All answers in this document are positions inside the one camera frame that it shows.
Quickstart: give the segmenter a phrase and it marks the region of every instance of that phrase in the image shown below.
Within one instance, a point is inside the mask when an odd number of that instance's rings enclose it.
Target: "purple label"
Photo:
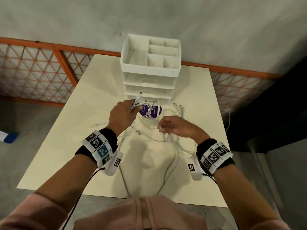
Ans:
[[[149,109],[150,109],[150,106],[148,106],[148,105],[143,105],[143,109],[140,110],[140,114],[141,114],[142,116],[145,116],[146,113],[147,113],[147,111],[148,111]],[[160,107],[160,106],[154,106],[153,109],[152,109],[151,112],[150,112],[150,116],[151,116],[152,118],[157,118],[157,117],[161,114],[161,112],[162,112],[162,107]]]

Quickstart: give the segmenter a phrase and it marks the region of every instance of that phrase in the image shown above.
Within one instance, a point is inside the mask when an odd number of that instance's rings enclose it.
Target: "hand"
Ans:
[[[159,128],[159,132],[191,138],[197,144],[210,139],[210,136],[203,129],[179,116],[164,116],[157,128]]]
[[[131,126],[136,118],[136,114],[143,109],[143,106],[137,106],[131,111],[135,99],[118,102],[110,112],[109,124],[106,128],[111,129],[118,137],[123,131]]]

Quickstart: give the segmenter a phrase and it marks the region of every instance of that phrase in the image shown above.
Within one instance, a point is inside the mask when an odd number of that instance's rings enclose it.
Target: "white table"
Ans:
[[[110,110],[118,101],[125,99],[119,60],[119,57],[97,54],[93,57],[17,188],[37,189],[74,156],[82,139],[94,129],[99,130],[105,126],[90,128],[93,124],[108,122]],[[182,66],[174,102],[184,106],[185,119],[228,146],[208,69]],[[152,138],[163,139],[157,129],[145,128],[139,118],[134,127]],[[196,145],[191,139],[180,138],[179,142],[182,147],[196,151]],[[124,153],[121,167],[131,195],[155,194],[173,158],[173,145],[155,142],[144,135],[133,133],[125,139],[121,151]],[[199,182],[192,180],[184,157],[179,155],[178,165],[161,194],[177,203],[226,207],[217,185],[210,178],[204,177]],[[127,197],[119,171],[112,177],[103,173],[96,174],[83,194]]]

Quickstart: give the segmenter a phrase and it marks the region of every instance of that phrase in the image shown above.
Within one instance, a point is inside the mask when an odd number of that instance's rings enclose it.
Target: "orange metal bar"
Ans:
[[[102,54],[102,55],[117,56],[117,57],[120,57],[121,55],[120,52],[104,51],[104,50],[98,50],[98,49],[67,46],[67,45],[62,45],[62,44],[46,43],[46,42],[39,42],[39,41],[29,41],[29,40],[14,39],[14,38],[0,37],[0,43],[19,45],[19,46],[40,47],[44,49],[57,49],[57,50],[62,50],[62,51],[78,52],[82,54]],[[186,62],[186,61],[182,61],[181,64],[187,65],[187,66],[208,68],[211,72],[230,73],[230,74],[242,75],[242,76],[247,76],[247,77],[265,78],[269,80],[277,80],[278,78],[282,77],[282,75],[280,74],[264,73],[264,72],[257,72],[257,71],[244,70],[244,69],[227,68],[227,67],[199,64],[199,63]]]
[[[49,101],[38,101],[38,100],[24,99],[24,98],[17,98],[17,97],[0,96],[0,100],[33,103],[33,104],[39,104],[39,105],[45,105],[45,106],[57,106],[57,107],[62,107],[62,108],[65,106],[64,103],[49,102]]]
[[[63,51],[59,50],[58,48],[52,48],[53,54],[55,55],[56,59],[62,66],[64,72],[66,73],[68,79],[70,80],[71,84],[76,87],[78,84],[78,79],[75,76],[69,62],[67,61]]]

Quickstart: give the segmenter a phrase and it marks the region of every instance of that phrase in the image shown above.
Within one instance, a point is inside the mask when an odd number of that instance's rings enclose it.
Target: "storage organizer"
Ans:
[[[181,68],[180,41],[128,34],[120,65],[129,99],[141,91],[148,102],[169,105]]]

